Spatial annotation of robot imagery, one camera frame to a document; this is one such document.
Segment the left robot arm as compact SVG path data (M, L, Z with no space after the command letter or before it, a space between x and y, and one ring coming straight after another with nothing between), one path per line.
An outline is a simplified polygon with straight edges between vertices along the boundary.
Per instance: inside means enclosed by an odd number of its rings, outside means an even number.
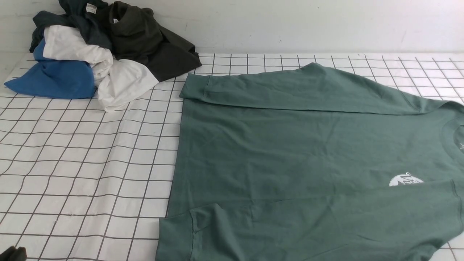
M10 246L0 254L0 261L26 261L28 255L25 247L15 248Z

